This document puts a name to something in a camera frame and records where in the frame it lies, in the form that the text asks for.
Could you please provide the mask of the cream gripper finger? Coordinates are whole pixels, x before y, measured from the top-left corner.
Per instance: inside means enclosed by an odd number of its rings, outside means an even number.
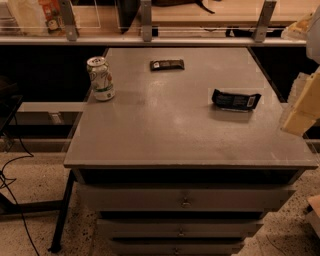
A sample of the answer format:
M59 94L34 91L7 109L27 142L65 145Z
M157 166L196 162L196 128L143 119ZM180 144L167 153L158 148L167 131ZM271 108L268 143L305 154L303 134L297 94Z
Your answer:
M288 105L281 117L281 129L302 136L320 118L320 73L300 73L294 80Z

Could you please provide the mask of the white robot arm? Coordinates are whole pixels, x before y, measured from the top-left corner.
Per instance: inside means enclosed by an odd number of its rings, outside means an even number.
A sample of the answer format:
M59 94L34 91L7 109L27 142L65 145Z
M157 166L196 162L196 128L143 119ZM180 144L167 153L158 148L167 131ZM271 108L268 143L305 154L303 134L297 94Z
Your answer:
M307 57L320 64L320 7L287 27L283 37L305 39ZM281 129L302 136L320 119L320 71L311 75L300 73L292 84L287 103L280 118Z

